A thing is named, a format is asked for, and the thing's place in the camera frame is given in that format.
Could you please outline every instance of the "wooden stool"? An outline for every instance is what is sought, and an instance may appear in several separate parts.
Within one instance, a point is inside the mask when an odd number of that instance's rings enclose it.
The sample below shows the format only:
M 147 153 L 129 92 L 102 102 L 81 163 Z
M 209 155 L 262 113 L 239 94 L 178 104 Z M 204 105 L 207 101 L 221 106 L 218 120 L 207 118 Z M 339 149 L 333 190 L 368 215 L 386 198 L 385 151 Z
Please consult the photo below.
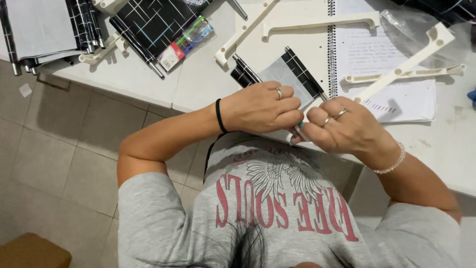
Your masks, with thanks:
M 68 268 L 71 253 L 26 233 L 0 247 L 0 268 Z

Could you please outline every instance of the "woman's left hand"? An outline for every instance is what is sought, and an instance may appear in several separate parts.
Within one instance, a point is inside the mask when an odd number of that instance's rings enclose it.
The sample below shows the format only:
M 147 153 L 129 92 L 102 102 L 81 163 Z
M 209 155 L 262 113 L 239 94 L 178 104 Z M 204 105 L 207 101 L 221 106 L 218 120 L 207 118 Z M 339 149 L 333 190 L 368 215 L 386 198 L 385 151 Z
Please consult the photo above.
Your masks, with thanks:
M 282 99 L 279 99 L 279 88 Z M 293 97 L 290 86 L 276 81 L 256 83 L 220 101 L 223 125 L 228 131 L 242 130 L 261 134 L 288 129 L 299 124 L 304 114 L 301 101 Z

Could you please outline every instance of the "silver ring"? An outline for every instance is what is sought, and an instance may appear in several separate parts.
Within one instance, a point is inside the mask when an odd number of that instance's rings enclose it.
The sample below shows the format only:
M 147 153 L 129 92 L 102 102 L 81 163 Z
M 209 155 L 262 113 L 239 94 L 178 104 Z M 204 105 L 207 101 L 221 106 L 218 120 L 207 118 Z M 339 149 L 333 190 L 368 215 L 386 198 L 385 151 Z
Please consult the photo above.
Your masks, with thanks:
M 275 89 L 279 94 L 279 100 L 282 100 L 283 99 L 283 93 L 281 92 L 281 90 L 279 88 L 275 88 Z
M 326 118 L 326 120 L 324 121 L 324 124 L 323 124 L 321 127 L 324 127 L 324 126 L 329 122 L 329 120 L 330 120 L 331 118 L 332 118 L 332 116 L 328 116 L 328 117 Z
M 337 114 L 336 116 L 334 116 L 334 119 L 337 120 L 337 118 L 341 117 L 343 114 L 345 114 L 347 112 L 347 109 L 344 108 L 339 114 Z

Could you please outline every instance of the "gray t-shirt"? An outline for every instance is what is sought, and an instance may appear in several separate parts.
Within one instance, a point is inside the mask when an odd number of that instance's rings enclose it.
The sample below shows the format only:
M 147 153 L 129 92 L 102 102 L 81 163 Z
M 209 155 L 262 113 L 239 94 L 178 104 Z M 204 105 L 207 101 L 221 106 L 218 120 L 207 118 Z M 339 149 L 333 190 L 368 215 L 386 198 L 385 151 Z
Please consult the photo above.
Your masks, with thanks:
M 375 230 L 357 225 L 306 154 L 256 136 L 227 134 L 215 144 L 204 188 L 186 211 L 165 174 L 129 179 L 119 189 L 119 266 L 226 260 L 231 225 L 253 222 L 262 228 L 265 267 L 304 261 L 325 268 L 459 266 L 460 229 L 449 215 L 395 204 Z

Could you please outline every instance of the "hand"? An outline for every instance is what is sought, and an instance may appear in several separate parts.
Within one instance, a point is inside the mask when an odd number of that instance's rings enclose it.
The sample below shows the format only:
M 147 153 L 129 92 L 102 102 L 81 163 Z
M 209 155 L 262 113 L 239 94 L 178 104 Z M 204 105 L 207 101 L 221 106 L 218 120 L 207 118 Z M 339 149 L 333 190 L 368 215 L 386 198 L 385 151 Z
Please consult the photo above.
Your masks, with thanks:
M 324 125 L 328 116 L 335 117 L 344 108 L 347 112 L 337 120 L 330 118 Z M 328 153 L 353 154 L 362 162 L 370 161 L 372 166 L 379 167 L 388 163 L 391 166 L 392 161 L 396 161 L 395 156 L 398 159 L 400 149 L 393 137 L 367 108 L 348 98 L 337 97 L 323 102 L 319 108 L 310 109 L 307 118 L 309 123 L 305 123 L 301 130 Z M 304 140 L 293 137 L 291 141 L 298 143 Z
M 279 100 L 276 88 L 282 92 Z M 256 83 L 220 101 L 220 113 L 228 131 L 242 130 L 251 133 L 268 133 L 287 129 L 304 119 L 299 110 L 301 101 L 293 97 L 290 86 L 276 81 Z

